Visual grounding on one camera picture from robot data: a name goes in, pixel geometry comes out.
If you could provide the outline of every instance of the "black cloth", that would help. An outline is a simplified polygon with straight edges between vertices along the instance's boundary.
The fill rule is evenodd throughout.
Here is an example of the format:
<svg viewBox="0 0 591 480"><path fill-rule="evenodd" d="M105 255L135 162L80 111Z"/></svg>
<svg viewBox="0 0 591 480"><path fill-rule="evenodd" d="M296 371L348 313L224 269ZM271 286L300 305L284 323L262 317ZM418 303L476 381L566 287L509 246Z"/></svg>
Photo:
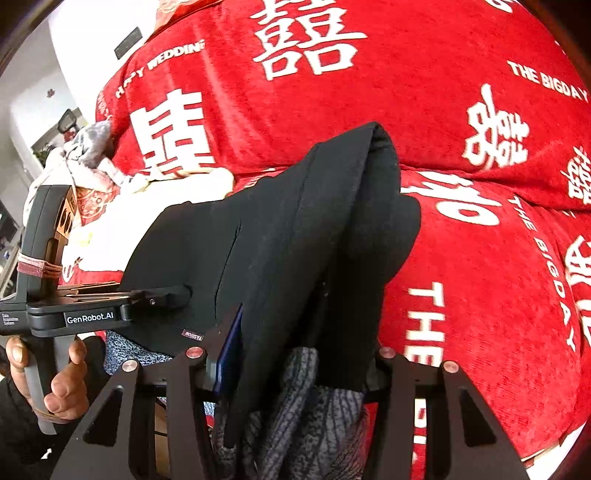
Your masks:
<svg viewBox="0 0 591 480"><path fill-rule="evenodd" d="M376 123L364 125L317 144L281 175L225 200L166 209L136 248L121 289L185 284L191 303L146 312L121 334L176 355L189 341L184 329L203 335L243 305L242 368L225 436L232 446L280 370L324 278L330 295L314 335L319 382L362 391L384 286L408 257L419 228L418 202L400 194L388 134Z"/></svg>
<svg viewBox="0 0 591 480"><path fill-rule="evenodd" d="M88 354L85 383L92 402L105 386L103 370L105 344L99 337L84 340ZM10 375L0 381L0 477L2 480L42 480L49 478L78 422L64 426L58 435L44 435L37 416L19 393ZM51 449L47 460L41 457Z"/></svg>

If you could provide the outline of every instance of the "screw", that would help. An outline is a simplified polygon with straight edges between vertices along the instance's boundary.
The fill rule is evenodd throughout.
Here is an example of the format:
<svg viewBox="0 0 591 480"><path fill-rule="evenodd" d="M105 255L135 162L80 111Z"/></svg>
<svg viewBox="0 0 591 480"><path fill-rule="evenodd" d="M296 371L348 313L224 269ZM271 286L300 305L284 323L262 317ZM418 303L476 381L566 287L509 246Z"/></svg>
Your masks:
<svg viewBox="0 0 591 480"><path fill-rule="evenodd" d="M129 373L138 368L138 363L136 360L127 360L126 362L124 362L121 368L123 368L124 372Z"/></svg>
<svg viewBox="0 0 591 480"><path fill-rule="evenodd" d="M192 346L189 350L187 350L187 356L189 358L200 358L203 354L204 350L200 346Z"/></svg>
<svg viewBox="0 0 591 480"><path fill-rule="evenodd" d="M379 355L382 358L391 359L396 356L396 352L393 348L390 348L389 346L383 346L381 349L379 349Z"/></svg>
<svg viewBox="0 0 591 480"><path fill-rule="evenodd" d="M450 360L443 364L443 369L449 374L457 374L460 371L460 366Z"/></svg>

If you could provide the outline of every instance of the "red pillow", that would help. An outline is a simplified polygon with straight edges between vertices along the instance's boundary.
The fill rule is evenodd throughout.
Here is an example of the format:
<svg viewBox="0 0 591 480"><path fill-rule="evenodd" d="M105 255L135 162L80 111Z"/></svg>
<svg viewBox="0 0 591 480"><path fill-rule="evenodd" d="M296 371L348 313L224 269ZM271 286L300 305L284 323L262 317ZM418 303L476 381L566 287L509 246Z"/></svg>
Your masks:
<svg viewBox="0 0 591 480"><path fill-rule="evenodd" d="M289 166L375 120L407 166L479 172L556 202L573 147L589 148L589 100L516 2L225 0L135 52L97 118L113 121L114 161L130 174Z"/></svg>
<svg viewBox="0 0 591 480"><path fill-rule="evenodd" d="M556 239L566 282L576 303L576 320L582 332L581 383L573 411L573 427L588 420L591 404L591 213L536 208Z"/></svg>
<svg viewBox="0 0 591 480"><path fill-rule="evenodd" d="M167 28L187 15L220 2L223 0L159 0L154 33Z"/></svg>
<svg viewBox="0 0 591 480"><path fill-rule="evenodd" d="M402 191L420 202L421 230L386 287L381 343L425 364L457 361L522 457L555 444L591 413L577 403L586 342L557 221L503 186L455 175L403 171ZM426 425L420 408L416 425Z"/></svg>

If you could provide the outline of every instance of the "gray knit fabric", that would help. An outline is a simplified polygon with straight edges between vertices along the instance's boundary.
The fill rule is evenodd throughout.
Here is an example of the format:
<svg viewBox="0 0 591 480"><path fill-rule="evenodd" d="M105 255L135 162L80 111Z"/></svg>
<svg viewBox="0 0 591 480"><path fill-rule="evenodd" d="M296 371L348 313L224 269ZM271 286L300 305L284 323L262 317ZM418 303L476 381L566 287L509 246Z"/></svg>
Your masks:
<svg viewBox="0 0 591 480"><path fill-rule="evenodd" d="M227 405L216 409L213 450L224 480L355 480L363 470L367 420L363 394L315 387L318 352L287 359L270 412L251 414L240 445L223 446Z"/></svg>

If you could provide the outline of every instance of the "white blanket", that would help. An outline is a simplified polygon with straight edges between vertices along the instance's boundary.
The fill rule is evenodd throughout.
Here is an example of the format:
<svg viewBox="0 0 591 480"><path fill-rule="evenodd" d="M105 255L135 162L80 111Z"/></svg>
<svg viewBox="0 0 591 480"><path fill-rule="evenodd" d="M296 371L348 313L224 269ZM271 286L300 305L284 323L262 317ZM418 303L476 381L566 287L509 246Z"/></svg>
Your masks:
<svg viewBox="0 0 591 480"><path fill-rule="evenodd" d="M121 193L94 222L72 230L62 264L85 271L124 271L135 247L158 215L171 205L221 200L232 191L233 175L225 168L184 179L154 181L143 191ZM166 256L166 252L154 252Z"/></svg>
<svg viewBox="0 0 591 480"><path fill-rule="evenodd" d="M548 480L566 458L575 441L579 438L583 427L584 424L568 435L562 445L546 449L543 453L537 455L534 459L534 464L527 469L530 479Z"/></svg>

